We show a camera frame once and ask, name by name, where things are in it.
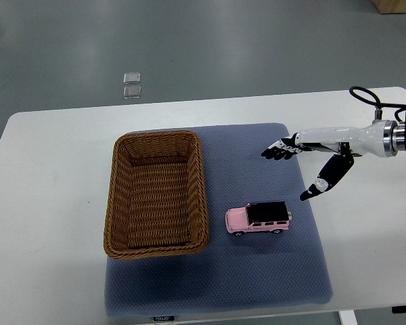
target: toy car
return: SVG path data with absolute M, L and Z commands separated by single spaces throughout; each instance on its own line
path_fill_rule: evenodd
M 245 207 L 229 209 L 225 214 L 227 231 L 234 236 L 247 232 L 272 232 L 288 230 L 292 214 L 286 202 L 248 203 Z

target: robotic arm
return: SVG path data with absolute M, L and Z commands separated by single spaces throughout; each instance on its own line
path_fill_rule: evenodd
M 371 95 L 375 102 L 358 96 L 354 90 Z M 299 131 L 292 137 L 284 137 L 271 144 L 263 153 L 266 159 L 290 159 L 303 151 L 333 152 L 317 176 L 314 184 L 300 195 L 302 201 L 331 190 L 353 166 L 354 157 L 371 153 L 378 157 L 396 156 L 398 151 L 406 151 L 405 121 L 399 113 L 406 111 L 406 104 L 381 103 L 376 94 L 368 89 L 352 87 L 350 93 L 357 99 L 376 107 L 373 124 L 363 129 L 353 127 L 322 128 Z M 382 107 L 399 108 L 395 112 L 396 121 L 382 120 Z

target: gray fabric mat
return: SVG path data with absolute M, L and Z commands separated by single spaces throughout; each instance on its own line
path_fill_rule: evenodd
M 164 316 L 327 303 L 332 288 L 297 159 L 261 152 L 288 135 L 282 124 L 186 128 L 202 141 L 210 241 L 195 255 L 134 261 L 108 258 L 109 316 Z M 225 228 L 225 212 L 249 202 L 285 200 L 293 218 L 282 234 Z

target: brown woven basket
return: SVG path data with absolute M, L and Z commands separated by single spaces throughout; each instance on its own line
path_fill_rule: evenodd
M 104 250 L 114 259 L 192 254 L 209 240 L 200 139 L 134 133 L 114 144 Z

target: gray floor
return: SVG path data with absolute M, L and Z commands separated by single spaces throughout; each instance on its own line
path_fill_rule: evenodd
M 141 72 L 141 98 L 124 100 L 130 71 Z M 0 0 L 0 136 L 21 111 L 352 85 L 406 88 L 406 14 L 380 15 L 370 0 Z M 357 315 L 360 325 L 406 324 L 389 309 Z M 234 322 L 251 323 L 339 321 Z

